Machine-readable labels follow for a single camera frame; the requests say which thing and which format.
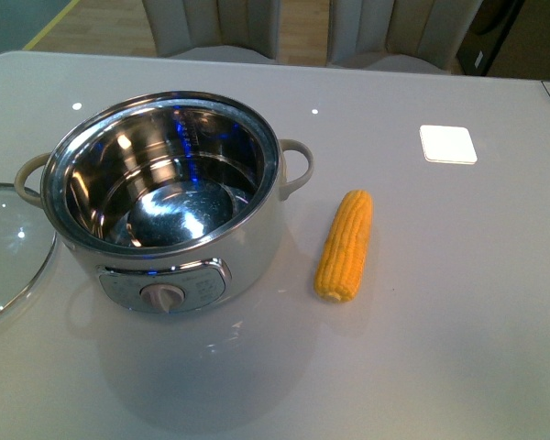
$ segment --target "white chair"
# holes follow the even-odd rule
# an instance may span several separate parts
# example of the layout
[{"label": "white chair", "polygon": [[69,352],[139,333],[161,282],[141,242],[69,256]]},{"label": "white chair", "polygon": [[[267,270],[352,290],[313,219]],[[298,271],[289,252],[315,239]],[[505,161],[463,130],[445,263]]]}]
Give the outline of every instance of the white chair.
[{"label": "white chair", "polygon": [[157,55],[277,62],[281,0],[142,0]]},{"label": "white chair", "polygon": [[331,0],[326,64],[449,73],[482,0]]}]

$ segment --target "table surface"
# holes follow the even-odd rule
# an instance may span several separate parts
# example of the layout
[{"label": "table surface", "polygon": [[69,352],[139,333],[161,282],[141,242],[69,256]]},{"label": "table surface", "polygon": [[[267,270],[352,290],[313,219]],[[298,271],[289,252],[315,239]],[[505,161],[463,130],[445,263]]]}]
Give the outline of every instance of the table surface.
[{"label": "table surface", "polygon": [[[12,52],[0,182],[88,116],[166,90],[235,98],[311,148],[278,253],[232,301],[164,317],[112,303],[59,245],[0,319],[0,439],[550,439],[540,82]],[[425,160],[422,125],[467,128],[477,163]],[[375,199],[362,287],[322,302],[315,267],[355,188]]]}]

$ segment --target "pot handle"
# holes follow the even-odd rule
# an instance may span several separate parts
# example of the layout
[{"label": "pot handle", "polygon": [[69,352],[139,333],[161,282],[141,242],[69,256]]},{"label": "pot handle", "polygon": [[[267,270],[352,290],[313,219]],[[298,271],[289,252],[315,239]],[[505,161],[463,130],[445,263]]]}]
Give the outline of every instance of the pot handle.
[{"label": "pot handle", "polygon": [[302,142],[292,139],[280,139],[279,145],[281,151],[297,151],[302,154],[308,161],[308,169],[306,172],[293,181],[287,181],[279,188],[279,195],[281,200],[287,200],[291,193],[302,188],[312,177],[314,173],[314,155],[309,148],[307,148]]},{"label": "pot handle", "polygon": [[49,159],[50,153],[40,154],[35,158],[29,160],[25,163],[22,168],[18,171],[15,177],[15,191],[20,196],[22,200],[29,204],[34,204],[36,207],[42,208],[43,203],[40,200],[40,196],[33,195],[28,193],[25,190],[25,183],[27,182],[28,176],[32,174],[34,170],[39,169],[40,167],[45,166],[47,160]]}]

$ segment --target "pot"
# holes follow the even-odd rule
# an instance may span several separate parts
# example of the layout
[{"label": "pot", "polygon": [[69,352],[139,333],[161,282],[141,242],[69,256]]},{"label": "pot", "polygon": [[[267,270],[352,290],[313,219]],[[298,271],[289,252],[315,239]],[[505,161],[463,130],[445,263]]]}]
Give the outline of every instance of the pot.
[{"label": "pot", "polygon": [[[287,181],[283,152],[307,171]],[[44,166],[40,195],[25,181]],[[314,158],[224,96],[166,92],[105,109],[27,162],[17,193],[41,207],[81,266],[129,309],[180,313],[218,304],[265,272],[282,202]]]}]

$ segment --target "corn on the cob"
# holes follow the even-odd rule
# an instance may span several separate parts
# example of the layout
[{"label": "corn on the cob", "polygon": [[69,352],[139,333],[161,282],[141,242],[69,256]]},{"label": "corn on the cob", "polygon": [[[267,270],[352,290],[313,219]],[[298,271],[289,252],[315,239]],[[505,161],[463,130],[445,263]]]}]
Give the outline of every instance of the corn on the cob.
[{"label": "corn on the cob", "polygon": [[316,293],[331,303],[357,296],[373,219],[373,200],[368,192],[347,193],[338,206],[313,280]]}]

